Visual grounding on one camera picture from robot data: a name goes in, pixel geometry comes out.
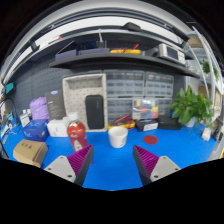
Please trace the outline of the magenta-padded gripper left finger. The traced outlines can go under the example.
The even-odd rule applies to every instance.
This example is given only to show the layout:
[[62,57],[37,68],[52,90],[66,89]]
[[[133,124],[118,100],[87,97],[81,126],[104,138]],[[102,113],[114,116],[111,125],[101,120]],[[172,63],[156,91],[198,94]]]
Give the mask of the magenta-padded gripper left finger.
[[68,157],[59,156],[45,168],[45,171],[82,186],[93,155],[94,148],[92,145],[89,145]]

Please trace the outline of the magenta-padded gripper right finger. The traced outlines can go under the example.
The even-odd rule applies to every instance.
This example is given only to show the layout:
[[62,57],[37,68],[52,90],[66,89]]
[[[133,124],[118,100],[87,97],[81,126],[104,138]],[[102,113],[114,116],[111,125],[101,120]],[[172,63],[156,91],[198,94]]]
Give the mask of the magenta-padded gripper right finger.
[[143,185],[148,185],[180,170],[169,157],[158,157],[148,150],[134,145],[133,157]]

